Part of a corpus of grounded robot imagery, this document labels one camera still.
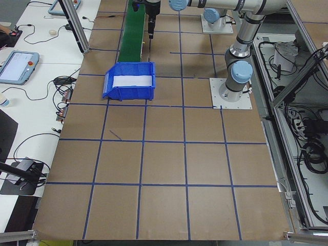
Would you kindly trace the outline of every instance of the tablet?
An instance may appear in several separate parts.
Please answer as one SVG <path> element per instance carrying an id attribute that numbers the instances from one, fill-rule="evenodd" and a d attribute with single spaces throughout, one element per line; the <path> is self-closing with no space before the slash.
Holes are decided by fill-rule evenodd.
<path id="1" fill-rule="evenodd" d="M 0 83 L 23 85 L 39 61 L 39 54 L 14 50 L 0 68 Z"/>
<path id="2" fill-rule="evenodd" d="M 81 0 L 72 0 L 72 2 L 73 2 L 74 8 L 77 9 L 81 3 Z M 54 1 L 54 3 L 51 5 L 50 9 L 48 10 L 48 13 L 52 14 L 52 15 L 65 15 L 58 0 Z"/>

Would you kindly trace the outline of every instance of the grid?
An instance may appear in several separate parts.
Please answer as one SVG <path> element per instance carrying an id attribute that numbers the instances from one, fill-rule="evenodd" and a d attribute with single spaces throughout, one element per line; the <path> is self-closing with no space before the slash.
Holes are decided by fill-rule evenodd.
<path id="1" fill-rule="evenodd" d="M 122 2 L 126 12 L 127 1 Z M 98 14 L 108 14 L 110 3 L 103 0 Z M 115 5 L 110 13 L 123 14 L 120 7 Z M 226 46 L 231 37 L 208 35 L 206 44 L 198 44 L 194 35 L 201 34 L 199 27 L 192 32 L 187 26 L 190 20 L 197 24 L 198 10 L 175 14 L 164 6 L 162 12 L 155 39 L 148 41 L 145 33 L 143 51 L 144 58 L 156 62 L 153 101 L 100 99 L 103 74 L 119 54 L 125 17 L 116 28 L 96 20 L 92 51 L 85 56 L 34 225 L 41 238 L 278 240 L 288 230 L 256 107 L 247 112 L 213 110 L 209 101 L 208 78 L 225 75 L 221 67 L 225 48 L 217 48 L 218 42 Z M 176 31 L 161 24 L 160 19 L 167 17 L 176 19 Z M 101 32 L 106 45 L 94 36 L 96 32 Z M 177 40 L 178 46 L 164 47 L 166 52 L 159 49 L 161 34 L 171 35 L 168 40 Z M 188 37 L 195 39 L 188 42 Z M 201 52 L 194 52 L 193 42 Z M 195 56 L 211 59 L 196 68 Z M 254 180 L 245 181 L 244 168 L 238 165 L 244 164 L 248 151 L 258 163 L 248 170 Z M 196 160 L 199 156 L 203 163 Z M 106 162 L 106 157 L 113 159 Z M 116 162 L 126 165 L 124 172 Z M 212 169 L 219 178 L 211 175 Z M 73 208 L 72 202 L 81 205 Z M 118 225 L 104 220 L 106 216 Z M 270 224 L 263 225 L 267 219 Z"/>

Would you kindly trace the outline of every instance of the connector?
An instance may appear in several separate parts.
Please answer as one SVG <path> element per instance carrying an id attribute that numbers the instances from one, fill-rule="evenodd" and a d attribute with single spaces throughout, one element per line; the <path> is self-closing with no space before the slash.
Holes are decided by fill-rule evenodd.
<path id="1" fill-rule="evenodd" d="M 290 209 L 293 209 L 296 207 L 296 201 L 293 199 L 292 193 L 290 193 L 289 191 L 285 192 L 285 197 L 286 197 L 286 200 L 288 202 L 288 206 Z"/>
<path id="2" fill-rule="evenodd" d="M 65 29 L 68 31 L 72 31 L 72 27 L 70 26 L 70 24 L 66 24 Z"/>
<path id="3" fill-rule="evenodd" d="M 66 117 L 66 114 L 67 114 L 67 111 L 68 111 L 68 106 L 62 108 L 59 110 L 59 112 L 57 113 L 57 121 L 62 121 L 65 119 Z"/>
<path id="4" fill-rule="evenodd" d="M 72 98 L 72 94 L 73 94 L 73 89 L 67 89 L 66 91 L 64 91 L 63 97 L 62 97 L 62 101 L 67 103 L 71 101 Z"/>

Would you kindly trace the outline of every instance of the white paper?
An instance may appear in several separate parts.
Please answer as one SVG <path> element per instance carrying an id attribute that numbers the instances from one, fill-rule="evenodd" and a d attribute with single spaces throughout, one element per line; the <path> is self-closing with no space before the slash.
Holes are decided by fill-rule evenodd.
<path id="1" fill-rule="evenodd" d="M 114 76 L 113 87 L 122 86 L 152 86 L 151 75 L 140 75 L 140 76 Z"/>

